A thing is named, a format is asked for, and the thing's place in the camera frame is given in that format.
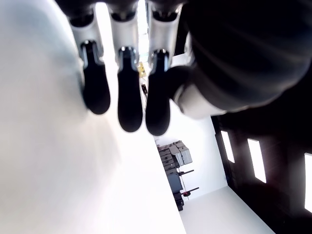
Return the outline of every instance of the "black fingertip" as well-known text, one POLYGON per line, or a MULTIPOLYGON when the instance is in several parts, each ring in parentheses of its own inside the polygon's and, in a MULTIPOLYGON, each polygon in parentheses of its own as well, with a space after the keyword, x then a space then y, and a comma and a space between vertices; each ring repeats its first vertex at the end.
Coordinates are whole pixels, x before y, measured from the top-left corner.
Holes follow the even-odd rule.
POLYGON ((94 114, 104 114, 110 106, 111 98, 106 79, 104 63, 96 63, 93 43, 85 45, 88 66, 83 70, 85 86, 83 100, 94 114))
POLYGON ((118 119, 123 130, 129 133, 138 130, 143 119, 139 73, 131 56, 134 54, 128 48, 122 52, 123 65, 118 73, 118 119))
POLYGON ((173 100, 178 88, 191 78, 191 70, 189 66, 176 66, 166 71, 165 80, 169 98, 173 100))
POLYGON ((170 103, 164 91, 164 85, 165 83, 162 82, 162 78, 157 74, 149 76, 145 118, 146 127, 154 136, 163 135, 170 123, 170 103))

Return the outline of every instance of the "white wall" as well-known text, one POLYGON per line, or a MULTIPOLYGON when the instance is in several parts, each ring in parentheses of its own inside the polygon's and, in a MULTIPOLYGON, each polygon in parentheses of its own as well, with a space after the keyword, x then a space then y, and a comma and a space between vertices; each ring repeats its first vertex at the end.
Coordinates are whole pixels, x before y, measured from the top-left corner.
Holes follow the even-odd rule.
POLYGON ((227 186, 211 118, 193 120, 183 115, 172 101, 170 107, 169 129, 163 136, 156 137, 156 143, 162 146, 182 140, 189 148, 193 162, 180 167, 180 171, 194 169, 194 172, 183 175, 182 179, 186 190, 199 189, 188 198, 193 199, 227 186))
POLYGON ((180 212, 187 234, 273 234, 229 187, 185 202, 180 212))
POLYGON ((99 4, 112 103, 86 110, 66 17, 51 0, 0 2, 0 233, 185 233, 145 124, 117 120, 117 66, 99 4))

